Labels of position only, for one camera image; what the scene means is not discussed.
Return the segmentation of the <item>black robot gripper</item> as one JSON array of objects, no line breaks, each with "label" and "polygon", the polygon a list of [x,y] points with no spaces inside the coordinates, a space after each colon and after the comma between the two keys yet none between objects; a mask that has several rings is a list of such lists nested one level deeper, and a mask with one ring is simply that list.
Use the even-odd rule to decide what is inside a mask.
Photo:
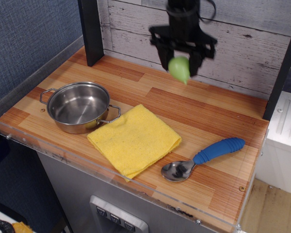
[{"label": "black robot gripper", "polygon": [[201,30],[199,4],[168,4],[166,12],[167,25],[149,28],[150,43],[158,50],[162,68],[166,71],[174,51],[189,53],[190,76],[195,76],[205,57],[214,58],[217,39]]}]

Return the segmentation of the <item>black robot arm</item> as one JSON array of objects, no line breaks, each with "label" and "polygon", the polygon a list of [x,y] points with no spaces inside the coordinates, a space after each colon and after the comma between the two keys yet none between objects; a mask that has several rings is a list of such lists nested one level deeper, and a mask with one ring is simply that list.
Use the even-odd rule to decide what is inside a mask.
[{"label": "black robot arm", "polygon": [[200,28],[199,0],[169,0],[166,5],[169,24],[151,26],[150,43],[158,51],[163,69],[169,71],[174,51],[189,54],[189,74],[195,76],[205,58],[213,59],[217,39]]}]

